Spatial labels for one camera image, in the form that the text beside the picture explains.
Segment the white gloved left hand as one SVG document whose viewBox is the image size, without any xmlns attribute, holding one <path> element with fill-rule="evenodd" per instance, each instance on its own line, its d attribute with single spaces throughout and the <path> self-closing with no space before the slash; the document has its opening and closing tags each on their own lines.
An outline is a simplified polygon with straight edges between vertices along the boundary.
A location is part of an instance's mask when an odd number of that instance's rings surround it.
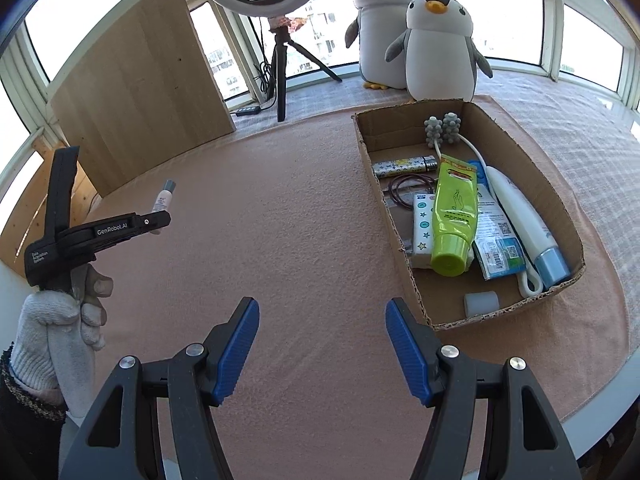
<svg viewBox="0 0 640 480">
<path fill-rule="evenodd" d="M 70 278 L 69 294 L 40 290 L 25 299 L 9 372 L 35 399 L 81 419 L 94 399 L 96 352 L 105 346 L 101 300 L 111 296 L 114 283 L 90 264 L 78 266 Z"/>
</svg>

